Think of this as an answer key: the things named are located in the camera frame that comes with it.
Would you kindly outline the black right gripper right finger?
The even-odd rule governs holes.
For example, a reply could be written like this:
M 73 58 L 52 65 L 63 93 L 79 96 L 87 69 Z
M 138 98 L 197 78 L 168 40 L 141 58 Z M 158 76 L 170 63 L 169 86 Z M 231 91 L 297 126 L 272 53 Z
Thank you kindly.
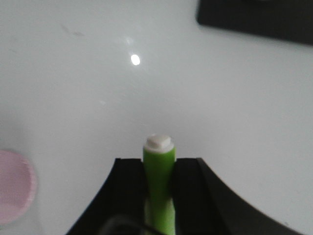
M 303 234 L 303 187 L 277 164 L 210 167 L 207 158 L 179 158 L 172 197 L 178 235 Z

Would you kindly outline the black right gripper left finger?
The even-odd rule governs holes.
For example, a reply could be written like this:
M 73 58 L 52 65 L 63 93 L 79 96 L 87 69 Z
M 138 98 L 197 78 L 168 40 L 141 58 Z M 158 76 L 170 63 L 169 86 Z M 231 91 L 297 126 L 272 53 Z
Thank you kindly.
M 115 159 L 101 189 L 69 235 L 142 235 L 147 197 L 141 159 Z

